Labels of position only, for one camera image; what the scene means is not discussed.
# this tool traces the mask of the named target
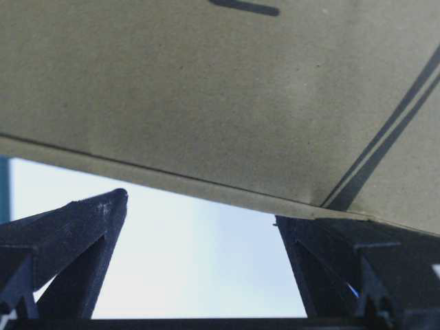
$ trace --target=black plastic support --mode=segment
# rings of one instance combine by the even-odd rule
[[[90,318],[127,198],[117,189],[0,225],[0,264],[7,265],[0,275],[0,313],[19,309],[29,318]],[[37,308],[32,292],[56,275]]]
[[[276,223],[308,315],[365,317],[374,329],[440,329],[439,237],[352,219]]]

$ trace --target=black plastic bar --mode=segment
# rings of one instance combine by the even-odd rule
[[[14,330],[366,330],[359,319],[17,320]]]

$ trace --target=black stripe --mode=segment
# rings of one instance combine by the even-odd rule
[[[268,16],[279,16],[280,10],[268,5],[257,5],[256,3],[238,1],[238,0],[209,0],[216,6],[244,10],[246,12],[254,12],[255,14],[263,14]]]

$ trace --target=cardboard edge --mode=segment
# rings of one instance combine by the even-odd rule
[[[119,179],[172,193],[187,195],[208,201],[247,208],[260,212],[301,219],[350,218],[374,220],[375,217],[352,212],[327,210],[317,206],[282,199],[259,192],[252,192],[207,181],[201,181],[160,170],[125,164],[112,159],[86,155],[71,150],[46,146],[0,135],[0,154],[20,157],[48,165],[59,166]]]

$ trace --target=cardboard box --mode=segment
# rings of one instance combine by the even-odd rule
[[[440,232],[439,14],[433,0],[2,1],[0,153]]]

